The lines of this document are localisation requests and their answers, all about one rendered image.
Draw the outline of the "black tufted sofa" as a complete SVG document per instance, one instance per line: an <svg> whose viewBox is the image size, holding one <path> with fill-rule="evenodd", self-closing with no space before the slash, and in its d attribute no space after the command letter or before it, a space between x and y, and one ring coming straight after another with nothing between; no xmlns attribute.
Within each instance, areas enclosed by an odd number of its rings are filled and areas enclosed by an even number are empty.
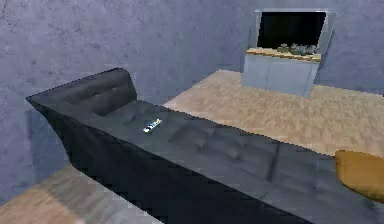
<svg viewBox="0 0 384 224"><path fill-rule="evenodd" d="M142 101L125 69L27 100L76 169L163 224L384 224L333 157Z"/></svg>

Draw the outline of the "grey cabinet with wooden top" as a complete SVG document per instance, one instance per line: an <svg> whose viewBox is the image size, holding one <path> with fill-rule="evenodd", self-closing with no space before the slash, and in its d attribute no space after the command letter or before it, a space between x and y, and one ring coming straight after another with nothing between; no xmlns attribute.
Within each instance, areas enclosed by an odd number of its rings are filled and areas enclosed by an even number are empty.
<svg viewBox="0 0 384 224"><path fill-rule="evenodd" d="M242 84L309 97L320 62L320 54L302 56L270 48L250 48L245 54Z"/></svg>

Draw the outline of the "black television set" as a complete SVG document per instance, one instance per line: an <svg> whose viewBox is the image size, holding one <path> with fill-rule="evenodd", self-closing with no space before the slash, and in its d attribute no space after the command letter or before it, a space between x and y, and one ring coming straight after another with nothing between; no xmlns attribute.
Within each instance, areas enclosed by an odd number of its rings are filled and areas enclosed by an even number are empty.
<svg viewBox="0 0 384 224"><path fill-rule="evenodd" d="M254 45L272 49L281 44L315 45L316 52L324 54L331 40L336 15L328 9L257 9L254 12Z"/></svg>

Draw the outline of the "mustard yellow cushion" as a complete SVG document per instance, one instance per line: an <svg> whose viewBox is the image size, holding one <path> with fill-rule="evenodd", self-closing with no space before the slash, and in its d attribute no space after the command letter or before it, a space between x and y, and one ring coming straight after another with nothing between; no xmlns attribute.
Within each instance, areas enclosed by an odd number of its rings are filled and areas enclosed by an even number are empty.
<svg viewBox="0 0 384 224"><path fill-rule="evenodd" d="M340 182L366 198L384 204L384 158L364 152L335 152Z"/></svg>

